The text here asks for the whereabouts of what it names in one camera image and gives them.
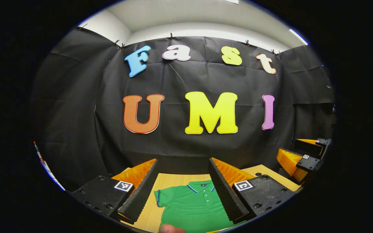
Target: black fabric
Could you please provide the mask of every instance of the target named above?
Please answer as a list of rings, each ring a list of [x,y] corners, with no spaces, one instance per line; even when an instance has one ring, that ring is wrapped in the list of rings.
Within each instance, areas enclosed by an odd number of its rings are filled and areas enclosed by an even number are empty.
[[[166,48],[175,44],[191,49],[189,61],[162,58]],[[129,78],[124,58],[145,45],[151,47],[147,68]],[[225,64],[223,46],[237,48],[243,63]],[[260,53],[272,59],[276,74],[264,71],[255,58]],[[277,170],[278,148],[289,148],[294,137],[330,137],[331,116],[323,110],[323,105],[333,102],[328,85],[328,75],[308,46],[274,55],[237,41],[175,37],[118,49],[100,35],[75,30],[53,49],[36,77],[32,96],[36,141],[66,189],[153,158],[160,160],[160,172],[174,174],[207,174],[210,157],[237,168],[263,164]],[[213,106],[220,94],[237,94],[238,132],[209,134],[204,129],[201,135],[185,134],[189,124],[185,94],[192,91],[205,93]],[[123,124],[122,99],[142,97],[137,120],[144,123],[149,118],[146,96],[150,94],[165,96],[159,126],[150,134],[132,133]],[[262,130],[264,94],[275,97],[275,126],[267,131]]]

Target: finger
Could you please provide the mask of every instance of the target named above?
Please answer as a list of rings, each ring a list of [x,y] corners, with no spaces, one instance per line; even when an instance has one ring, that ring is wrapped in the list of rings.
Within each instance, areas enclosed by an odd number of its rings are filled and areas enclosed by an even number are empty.
[[[184,230],[184,229],[177,228],[177,229],[176,229],[176,233],[187,233],[187,232],[186,232],[186,230]]]
[[[174,226],[170,224],[162,224],[158,233],[177,233]]]

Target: pink letter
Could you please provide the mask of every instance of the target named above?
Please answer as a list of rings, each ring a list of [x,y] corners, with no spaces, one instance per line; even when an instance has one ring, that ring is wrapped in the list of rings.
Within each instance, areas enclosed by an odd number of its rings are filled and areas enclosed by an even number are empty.
[[[273,122],[273,103],[274,103],[274,96],[265,94],[263,95],[263,101],[265,102],[265,122],[262,126],[263,130],[269,130],[274,127]]]

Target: yellow letter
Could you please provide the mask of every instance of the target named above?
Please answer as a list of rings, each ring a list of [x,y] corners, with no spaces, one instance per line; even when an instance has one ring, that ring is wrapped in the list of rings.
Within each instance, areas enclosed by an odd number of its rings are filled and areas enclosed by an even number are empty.
[[[241,63],[243,62],[241,57],[238,56],[238,54],[240,54],[240,51],[238,51],[238,49],[236,48],[224,46],[221,48],[221,52],[223,54],[221,58],[227,64],[241,65]]]
[[[238,127],[235,125],[235,101],[237,95],[225,92],[220,95],[214,108],[202,92],[189,92],[185,94],[189,100],[189,126],[185,128],[186,134],[201,134],[203,128],[199,125],[201,117],[205,128],[209,133],[214,131],[218,119],[221,118],[217,128],[219,134],[235,134]]]

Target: screw hole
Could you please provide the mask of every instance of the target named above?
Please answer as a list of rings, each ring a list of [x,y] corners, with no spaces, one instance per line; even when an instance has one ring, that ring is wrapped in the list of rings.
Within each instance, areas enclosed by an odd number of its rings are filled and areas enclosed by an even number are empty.
[[[108,204],[108,203],[105,203],[105,207],[106,207],[106,208],[109,208],[109,209],[113,209],[113,205],[110,205],[110,204]]]

